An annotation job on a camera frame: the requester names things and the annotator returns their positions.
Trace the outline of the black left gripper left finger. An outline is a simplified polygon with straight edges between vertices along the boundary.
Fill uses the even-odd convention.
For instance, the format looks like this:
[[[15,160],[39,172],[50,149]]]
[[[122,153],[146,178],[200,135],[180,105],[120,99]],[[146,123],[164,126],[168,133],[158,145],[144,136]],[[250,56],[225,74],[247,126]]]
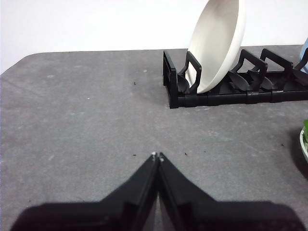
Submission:
[[[97,202],[45,203],[25,209],[13,231],[141,231],[157,197],[156,153]]]

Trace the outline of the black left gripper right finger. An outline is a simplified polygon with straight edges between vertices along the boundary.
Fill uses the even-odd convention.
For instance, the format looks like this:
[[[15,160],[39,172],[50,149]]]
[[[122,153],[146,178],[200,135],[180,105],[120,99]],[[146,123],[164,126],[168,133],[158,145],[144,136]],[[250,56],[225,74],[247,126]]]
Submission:
[[[217,201],[159,153],[159,194],[177,231],[302,231],[296,212],[271,201]]]

